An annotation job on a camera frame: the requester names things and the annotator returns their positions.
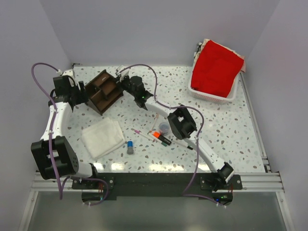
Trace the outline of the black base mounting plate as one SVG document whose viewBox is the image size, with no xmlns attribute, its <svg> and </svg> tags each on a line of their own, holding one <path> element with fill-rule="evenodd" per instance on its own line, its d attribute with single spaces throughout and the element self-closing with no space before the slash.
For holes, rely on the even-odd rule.
<svg viewBox="0 0 308 231">
<path fill-rule="evenodd" d="M 182 197 L 228 205 L 233 191 L 243 189 L 240 175 L 224 184 L 213 173 L 99 173 L 98 180 L 73 180 L 72 189 L 82 192 L 83 202 L 116 200 L 119 197 Z"/>
</svg>

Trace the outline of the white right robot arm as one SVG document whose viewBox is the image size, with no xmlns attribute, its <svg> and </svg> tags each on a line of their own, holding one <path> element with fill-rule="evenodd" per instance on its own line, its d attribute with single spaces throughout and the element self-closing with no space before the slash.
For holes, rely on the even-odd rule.
<svg viewBox="0 0 308 231">
<path fill-rule="evenodd" d="M 138 107 L 167 118 L 173 135 L 195 149 L 197 156 L 206 162 L 214 175 L 214 183 L 218 188 L 226 189 L 231 184 L 234 169 L 199 137 L 203 126 L 197 128 L 196 122 L 188 111 L 194 108 L 184 105 L 171 107 L 157 101 L 154 95 L 145 89 L 142 78 L 138 76 L 120 77 L 118 85 L 134 97 Z"/>
</svg>

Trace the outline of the brown wooden desk organizer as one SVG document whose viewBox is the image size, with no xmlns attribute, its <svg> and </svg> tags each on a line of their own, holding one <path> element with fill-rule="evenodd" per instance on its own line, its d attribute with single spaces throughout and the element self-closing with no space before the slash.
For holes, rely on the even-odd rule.
<svg viewBox="0 0 308 231">
<path fill-rule="evenodd" d="M 89 97 L 86 105 L 101 116 L 124 95 L 122 89 L 116 85 L 115 78 L 106 70 L 92 79 L 85 90 Z"/>
</svg>

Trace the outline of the pink capped white marker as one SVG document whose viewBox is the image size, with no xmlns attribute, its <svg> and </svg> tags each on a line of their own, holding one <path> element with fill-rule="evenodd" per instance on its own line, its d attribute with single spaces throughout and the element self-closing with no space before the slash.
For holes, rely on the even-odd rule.
<svg viewBox="0 0 308 231">
<path fill-rule="evenodd" d="M 154 141 L 152 138 L 150 138 L 148 135 L 142 133 L 141 131 L 136 130 L 136 129 L 135 129 L 134 131 L 135 131 L 135 133 L 137 133 L 137 134 L 140 135 L 140 136 L 143 136 L 144 138 L 148 139 L 149 141 L 151 141 L 151 142 Z"/>
</svg>

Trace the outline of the orange capped black highlighter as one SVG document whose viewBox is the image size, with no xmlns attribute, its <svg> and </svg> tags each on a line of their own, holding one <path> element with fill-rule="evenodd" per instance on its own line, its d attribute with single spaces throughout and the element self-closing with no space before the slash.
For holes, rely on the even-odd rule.
<svg viewBox="0 0 308 231">
<path fill-rule="evenodd" d="M 171 144 L 172 144 L 172 142 L 171 142 L 169 139 L 167 139 L 167 138 L 164 137 L 162 134 L 160 134 L 160 133 L 158 133 L 158 132 L 156 132 L 156 131 L 153 133 L 153 135 L 154 135 L 157 139 L 159 139 L 160 141 L 164 142 L 164 143 L 167 144 L 167 145 L 171 145 Z"/>
</svg>

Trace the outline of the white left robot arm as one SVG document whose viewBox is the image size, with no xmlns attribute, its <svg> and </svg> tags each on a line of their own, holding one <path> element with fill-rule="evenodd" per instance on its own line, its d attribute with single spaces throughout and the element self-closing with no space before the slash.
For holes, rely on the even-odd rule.
<svg viewBox="0 0 308 231">
<path fill-rule="evenodd" d="M 92 163 L 79 161 L 64 135 L 74 107 L 88 100 L 84 83 L 76 83 L 71 70 L 53 78 L 53 82 L 55 95 L 50 94 L 53 102 L 48 102 L 49 120 L 40 140 L 31 144 L 32 155 L 45 180 L 56 178 L 53 169 L 56 167 L 60 177 L 83 178 L 83 184 L 94 189 L 100 183 L 97 169 Z"/>
</svg>

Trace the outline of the clear jar of paperclips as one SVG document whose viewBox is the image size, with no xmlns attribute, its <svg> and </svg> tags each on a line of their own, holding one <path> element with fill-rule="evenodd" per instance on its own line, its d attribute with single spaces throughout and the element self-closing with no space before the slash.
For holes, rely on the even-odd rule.
<svg viewBox="0 0 308 231">
<path fill-rule="evenodd" d="M 159 133 L 163 136 L 167 135 L 170 133 L 170 125 L 168 122 L 162 122 L 158 126 Z"/>
</svg>

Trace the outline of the white folded towel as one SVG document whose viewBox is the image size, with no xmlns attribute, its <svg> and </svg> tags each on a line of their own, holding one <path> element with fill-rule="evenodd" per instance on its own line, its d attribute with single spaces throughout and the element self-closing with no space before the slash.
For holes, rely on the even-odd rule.
<svg viewBox="0 0 308 231">
<path fill-rule="evenodd" d="M 83 129 L 81 140 L 94 160 L 109 154 L 126 142 L 119 122 L 108 117 Z"/>
</svg>

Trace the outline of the white plastic basket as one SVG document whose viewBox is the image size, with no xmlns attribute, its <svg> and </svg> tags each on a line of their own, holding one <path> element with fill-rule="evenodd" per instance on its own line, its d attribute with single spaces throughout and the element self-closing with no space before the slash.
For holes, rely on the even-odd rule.
<svg viewBox="0 0 308 231">
<path fill-rule="evenodd" d="M 200 91 L 197 91 L 197 90 L 193 90 L 192 87 L 191 87 L 192 75 L 190 76 L 189 81 L 188 81 L 188 91 L 189 91 L 190 95 L 192 97 L 196 98 L 196 99 L 205 100 L 205 101 L 218 103 L 218 104 L 224 104 L 224 103 L 227 103 L 227 102 L 232 102 L 236 98 L 240 74 L 241 74 L 241 72 L 239 72 L 236 75 L 234 82 L 233 82 L 233 85 L 232 85 L 232 88 L 231 88 L 227 97 L 220 97 L 220 96 L 217 96 L 217 95 L 212 95 L 212 94 L 200 92 Z"/>
</svg>

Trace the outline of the aluminium frame rail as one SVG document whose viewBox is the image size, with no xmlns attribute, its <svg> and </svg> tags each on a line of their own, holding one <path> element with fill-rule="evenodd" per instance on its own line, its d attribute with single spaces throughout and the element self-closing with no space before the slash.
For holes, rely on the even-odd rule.
<svg viewBox="0 0 308 231">
<path fill-rule="evenodd" d="M 279 172 L 272 172 L 270 162 L 267 153 L 264 148 L 263 140 L 258 127 L 256 115 L 253 109 L 252 101 L 248 92 L 248 87 L 244 79 L 244 73 L 240 74 L 240 80 L 243 88 L 243 92 L 246 98 L 247 107 L 251 116 L 251 121 L 255 130 L 255 135 L 260 150 L 260 156 L 262 159 L 262 167 L 265 170 L 264 173 L 243 173 L 242 183 L 243 190 L 247 192 L 274 192 L 284 193 L 284 186 Z"/>
</svg>

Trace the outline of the blue grey stamp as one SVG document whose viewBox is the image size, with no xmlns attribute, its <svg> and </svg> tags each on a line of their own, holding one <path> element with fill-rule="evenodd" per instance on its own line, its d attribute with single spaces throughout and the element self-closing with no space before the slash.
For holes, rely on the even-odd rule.
<svg viewBox="0 0 308 231">
<path fill-rule="evenodd" d="M 127 154 L 134 154 L 134 147 L 132 141 L 127 142 Z"/>
</svg>

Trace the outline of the peach capped white marker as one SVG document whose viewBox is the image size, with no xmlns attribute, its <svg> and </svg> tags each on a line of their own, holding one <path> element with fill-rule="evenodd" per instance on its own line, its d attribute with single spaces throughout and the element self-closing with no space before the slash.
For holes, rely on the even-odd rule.
<svg viewBox="0 0 308 231">
<path fill-rule="evenodd" d="M 158 121 L 158 118 L 159 118 L 159 113 L 156 113 L 155 118 L 154 118 L 154 122 L 153 122 L 153 124 L 151 126 L 151 129 L 149 130 L 150 133 L 153 132 L 153 130 L 154 130 L 155 126 L 156 126 L 156 123 Z"/>
</svg>

